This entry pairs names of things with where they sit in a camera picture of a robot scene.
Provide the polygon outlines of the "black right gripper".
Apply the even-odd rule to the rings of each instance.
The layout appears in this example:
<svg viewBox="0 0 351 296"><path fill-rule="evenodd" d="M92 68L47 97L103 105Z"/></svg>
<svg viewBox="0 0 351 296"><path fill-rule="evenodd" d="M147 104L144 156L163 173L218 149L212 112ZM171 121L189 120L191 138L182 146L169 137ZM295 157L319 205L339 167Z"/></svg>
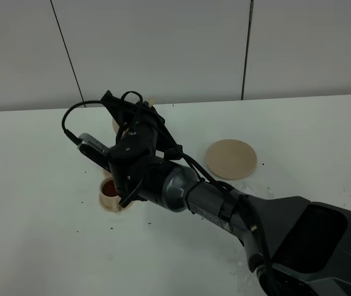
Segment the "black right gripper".
<svg viewBox="0 0 351 296"><path fill-rule="evenodd" d="M127 91L120 98L115 97L109 90L101 99L103 106L110 112L119 126L131 133L137 133L142 124L151 126L157 132L156 149L165 152L177 146L165 120L154 107L149 108L142 95L136 91Z"/></svg>

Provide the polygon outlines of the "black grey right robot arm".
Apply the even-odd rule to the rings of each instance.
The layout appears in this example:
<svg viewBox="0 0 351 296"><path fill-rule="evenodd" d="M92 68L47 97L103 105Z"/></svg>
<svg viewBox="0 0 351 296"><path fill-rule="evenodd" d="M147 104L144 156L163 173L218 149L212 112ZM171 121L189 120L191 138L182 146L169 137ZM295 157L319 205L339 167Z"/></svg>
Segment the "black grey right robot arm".
<svg viewBox="0 0 351 296"><path fill-rule="evenodd" d="M106 154L121 207L191 213L236 237L267 295L351 295L351 211L305 198L263 199L211 177L145 102L101 99L118 123Z"/></svg>

